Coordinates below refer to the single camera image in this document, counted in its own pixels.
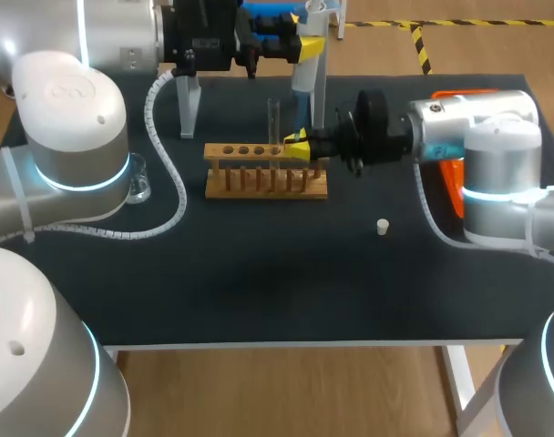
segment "white cylinder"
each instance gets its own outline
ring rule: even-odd
[[[0,437],[121,437],[117,366],[40,270],[0,249]]]
[[[376,230],[378,232],[378,235],[385,235],[388,231],[388,227],[390,226],[390,223],[386,218],[381,218],[376,222]]]

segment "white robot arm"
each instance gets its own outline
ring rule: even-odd
[[[13,83],[28,146],[0,150],[0,236],[117,211],[129,153],[113,81],[71,55],[37,52],[16,61]]]

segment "blue object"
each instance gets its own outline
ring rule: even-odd
[[[252,17],[262,16],[277,16],[280,14],[291,13],[300,6],[305,6],[304,2],[299,3],[248,3],[242,4],[242,7],[247,9]]]

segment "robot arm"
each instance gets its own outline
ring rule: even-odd
[[[380,92],[358,96],[338,126],[286,140],[290,156],[339,156],[364,165],[464,159],[464,231],[496,249],[554,250],[554,188],[540,187],[542,137],[536,104],[522,91],[411,102],[391,116]]]
[[[129,190],[127,115],[117,86],[58,52],[22,56],[16,103],[28,146],[0,151],[0,236],[102,219]]]

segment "black table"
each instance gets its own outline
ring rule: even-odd
[[[524,89],[522,76],[336,77],[326,124],[360,89],[382,88],[392,110],[439,89]],[[148,162],[152,198],[125,206],[102,228],[142,230],[167,220],[177,196],[149,143],[143,102],[151,79],[116,80],[126,99],[132,151]],[[172,231],[142,241],[43,232],[4,247],[37,265],[105,345],[249,342],[457,343],[521,339],[554,310],[554,266],[511,253],[453,249],[428,227],[412,163],[355,178],[333,160],[327,201],[206,200],[205,142],[265,142],[267,98],[282,100],[292,131],[290,78],[208,78],[193,140],[180,139],[174,86],[162,91],[156,125],[188,190]],[[544,121],[543,184],[554,184],[554,139]],[[23,143],[14,118],[6,145]],[[445,189],[426,168],[436,220],[460,232]],[[389,232],[376,234],[388,219]]]

